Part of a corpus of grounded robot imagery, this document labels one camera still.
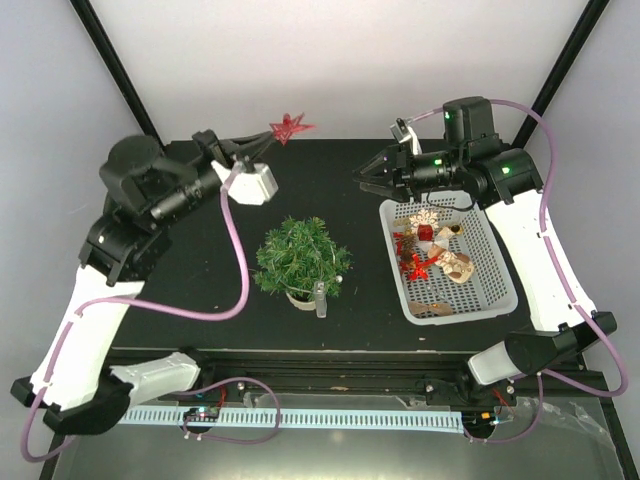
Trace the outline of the right black frame post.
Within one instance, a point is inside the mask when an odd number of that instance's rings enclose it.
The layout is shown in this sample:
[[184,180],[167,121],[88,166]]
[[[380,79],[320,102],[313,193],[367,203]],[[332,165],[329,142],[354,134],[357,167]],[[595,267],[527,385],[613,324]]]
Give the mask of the right black frame post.
[[542,116],[549,108],[609,3],[609,0],[589,0],[586,3],[531,106],[538,115]]

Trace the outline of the circuit board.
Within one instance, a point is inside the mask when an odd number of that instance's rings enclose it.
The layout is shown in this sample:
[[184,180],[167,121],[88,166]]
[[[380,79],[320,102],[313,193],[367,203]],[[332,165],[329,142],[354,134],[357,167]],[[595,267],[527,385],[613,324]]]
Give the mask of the circuit board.
[[216,422],[219,417],[218,407],[198,406],[186,410],[183,414],[185,422]]
[[501,413],[493,411],[475,411],[462,413],[462,422],[464,426],[497,426],[513,422],[514,420],[515,416],[510,412]]

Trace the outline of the burlap bow ornament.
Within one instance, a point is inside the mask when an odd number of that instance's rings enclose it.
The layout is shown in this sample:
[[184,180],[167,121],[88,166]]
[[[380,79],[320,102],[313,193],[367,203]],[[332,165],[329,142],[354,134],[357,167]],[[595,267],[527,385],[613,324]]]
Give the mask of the burlap bow ornament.
[[428,314],[436,316],[451,316],[454,314],[453,308],[446,302],[423,303],[410,301],[408,303],[408,309],[414,317],[425,316]]

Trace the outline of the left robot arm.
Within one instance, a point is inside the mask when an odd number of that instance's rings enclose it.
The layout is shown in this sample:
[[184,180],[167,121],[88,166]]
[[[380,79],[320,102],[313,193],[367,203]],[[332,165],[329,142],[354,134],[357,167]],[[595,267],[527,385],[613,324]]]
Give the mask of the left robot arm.
[[205,322],[228,320],[247,296],[220,313],[203,313],[141,299],[170,229],[210,200],[260,206],[278,186],[261,155],[274,135],[220,139],[206,130],[162,144],[148,135],[118,141],[99,176],[107,190],[101,217],[79,254],[73,293],[55,340],[37,370],[17,379],[12,396],[64,436],[102,434],[134,406],[168,394],[207,397],[215,376],[203,356],[184,347],[130,366],[105,360],[127,311],[136,307]]

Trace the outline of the red star ornament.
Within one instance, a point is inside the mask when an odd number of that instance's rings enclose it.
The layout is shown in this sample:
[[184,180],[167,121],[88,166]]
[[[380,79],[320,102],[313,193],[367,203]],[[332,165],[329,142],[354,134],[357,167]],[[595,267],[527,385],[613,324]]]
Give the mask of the red star ornament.
[[296,116],[285,113],[279,122],[270,123],[270,128],[275,140],[286,145],[295,135],[314,129],[315,125],[305,122],[304,113]]

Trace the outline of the red gift box ornament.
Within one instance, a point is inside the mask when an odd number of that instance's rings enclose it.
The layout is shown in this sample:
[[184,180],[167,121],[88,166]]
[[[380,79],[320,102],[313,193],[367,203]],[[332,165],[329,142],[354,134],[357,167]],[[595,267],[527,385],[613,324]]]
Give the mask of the red gift box ornament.
[[421,242],[429,242],[434,238],[434,229],[430,224],[420,224],[417,227],[416,236]]

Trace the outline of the white snowflake ornament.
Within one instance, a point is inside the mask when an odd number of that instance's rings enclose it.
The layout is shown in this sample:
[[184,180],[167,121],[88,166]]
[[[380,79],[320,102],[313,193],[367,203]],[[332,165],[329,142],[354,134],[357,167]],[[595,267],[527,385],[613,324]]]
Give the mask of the white snowflake ornament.
[[421,209],[409,216],[409,225],[417,230],[422,225],[429,225],[434,230],[439,228],[439,214],[433,209]]

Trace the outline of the black frame post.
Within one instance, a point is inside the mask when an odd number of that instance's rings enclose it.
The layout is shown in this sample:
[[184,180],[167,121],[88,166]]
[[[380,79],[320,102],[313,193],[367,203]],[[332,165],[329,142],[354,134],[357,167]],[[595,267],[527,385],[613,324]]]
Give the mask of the black frame post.
[[150,135],[159,142],[162,142],[92,2],[89,0],[70,0],[69,3],[80,20],[85,32],[88,34],[140,130],[144,134]]
[[589,0],[586,3],[531,106],[538,115],[542,116],[549,108],[609,3],[609,0]]

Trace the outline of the white plastic basket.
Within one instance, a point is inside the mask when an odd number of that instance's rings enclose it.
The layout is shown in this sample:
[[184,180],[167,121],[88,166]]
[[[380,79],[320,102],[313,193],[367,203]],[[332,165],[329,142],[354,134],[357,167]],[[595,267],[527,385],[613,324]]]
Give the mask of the white plastic basket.
[[472,322],[518,305],[486,215],[462,191],[385,200],[379,216],[405,318],[414,325]]

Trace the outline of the snowman doll ornament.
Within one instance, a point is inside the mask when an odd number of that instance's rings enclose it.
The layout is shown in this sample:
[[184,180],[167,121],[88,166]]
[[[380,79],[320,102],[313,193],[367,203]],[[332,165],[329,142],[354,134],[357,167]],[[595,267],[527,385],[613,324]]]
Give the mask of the snowman doll ornament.
[[475,271],[471,259],[462,253],[443,252],[435,263],[451,281],[457,284],[467,282]]

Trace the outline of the white mesh bow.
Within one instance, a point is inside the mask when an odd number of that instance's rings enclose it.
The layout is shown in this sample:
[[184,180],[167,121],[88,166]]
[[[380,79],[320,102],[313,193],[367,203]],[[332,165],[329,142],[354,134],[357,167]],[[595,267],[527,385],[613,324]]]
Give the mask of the white mesh bow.
[[442,227],[433,240],[419,240],[417,247],[424,252],[429,259],[440,256],[449,250],[449,241],[456,235],[461,235],[463,228],[461,225],[451,225]]

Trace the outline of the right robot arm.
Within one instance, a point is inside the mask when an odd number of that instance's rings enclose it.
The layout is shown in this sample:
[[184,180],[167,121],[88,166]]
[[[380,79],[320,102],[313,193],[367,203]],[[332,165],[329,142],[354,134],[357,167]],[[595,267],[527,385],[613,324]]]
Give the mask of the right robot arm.
[[476,403],[502,380],[547,374],[579,390],[595,389],[552,370],[552,365],[602,343],[628,382],[624,362],[608,338],[612,313],[587,310],[587,295],[553,229],[547,204],[555,173],[542,178],[523,149],[506,147],[495,131],[497,100],[467,97],[445,103],[448,146],[424,153],[409,119],[397,119],[395,144],[358,167],[362,190],[399,203],[426,199],[433,190],[462,190],[495,227],[524,288],[535,329],[511,332],[472,356],[454,379],[457,396]]

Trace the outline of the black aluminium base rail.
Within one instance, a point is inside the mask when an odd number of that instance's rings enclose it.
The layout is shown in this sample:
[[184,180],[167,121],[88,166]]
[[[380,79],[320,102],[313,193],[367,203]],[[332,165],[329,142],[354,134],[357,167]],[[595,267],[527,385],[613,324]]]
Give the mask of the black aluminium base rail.
[[517,396],[537,395],[535,380],[514,384],[501,380],[481,387],[463,371],[466,357],[425,352],[259,352],[187,349],[200,364],[193,389],[233,378],[229,400],[255,393],[249,377],[279,394],[390,395],[416,398],[429,406],[480,410],[516,403]]

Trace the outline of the right circuit board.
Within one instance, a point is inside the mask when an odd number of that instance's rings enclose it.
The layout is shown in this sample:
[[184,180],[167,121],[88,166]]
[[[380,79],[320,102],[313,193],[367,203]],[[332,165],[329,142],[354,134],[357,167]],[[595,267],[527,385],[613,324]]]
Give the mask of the right circuit board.
[[475,411],[462,413],[462,422],[464,426],[497,426],[513,422],[514,420],[515,416],[510,412],[501,413],[493,411]]

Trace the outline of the left circuit board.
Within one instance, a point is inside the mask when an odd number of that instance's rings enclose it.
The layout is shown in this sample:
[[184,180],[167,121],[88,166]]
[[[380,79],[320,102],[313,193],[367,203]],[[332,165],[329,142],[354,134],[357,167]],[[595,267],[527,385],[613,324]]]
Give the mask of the left circuit board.
[[219,417],[218,407],[198,406],[186,410],[183,414],[185,422],[216,422]]

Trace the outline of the small green christmas tree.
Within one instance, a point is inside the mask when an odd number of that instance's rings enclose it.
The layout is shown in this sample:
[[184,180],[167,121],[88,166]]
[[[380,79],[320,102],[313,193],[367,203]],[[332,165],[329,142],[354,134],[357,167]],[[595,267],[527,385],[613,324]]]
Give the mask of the small green christmas tree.
[[340,294],[352,265],[349,250],[330,237],[319,217],[286,218],[267,232],[256,260],[253,279],[261,291],[283,294],[295,308],[320,318],[326,316],[328,299]]

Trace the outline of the left black frame post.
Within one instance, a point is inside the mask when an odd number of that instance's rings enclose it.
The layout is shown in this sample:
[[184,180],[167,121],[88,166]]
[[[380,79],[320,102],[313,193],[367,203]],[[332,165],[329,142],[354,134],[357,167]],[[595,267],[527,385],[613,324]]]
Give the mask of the left black frame post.
[[85,32],[88,34],[140,130],[144,134],[150,135],[159,142],[162,142],[92,2],[89,0],[70,0],[69,3],[80,20]]

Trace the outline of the red ribbon bow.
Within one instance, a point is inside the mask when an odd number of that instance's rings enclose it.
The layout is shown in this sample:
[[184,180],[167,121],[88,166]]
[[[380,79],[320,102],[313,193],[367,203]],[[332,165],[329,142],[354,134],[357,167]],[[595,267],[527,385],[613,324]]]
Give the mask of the red ribbon bow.
[[403,258],[399,266],[408,281],[427,280],[429,278],[428,270],[436,261],[436,258],[422,260],[419,255],[413,254],[410,259]]

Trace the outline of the pine cone ornament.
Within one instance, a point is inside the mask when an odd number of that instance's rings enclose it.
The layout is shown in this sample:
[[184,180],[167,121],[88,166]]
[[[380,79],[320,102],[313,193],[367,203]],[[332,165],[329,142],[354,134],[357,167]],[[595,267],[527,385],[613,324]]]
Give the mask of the pine cone ornament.
[[403,262],[411,262],[416,254],[416,236],[411,232],[401,234],[398,237],[397,251]]

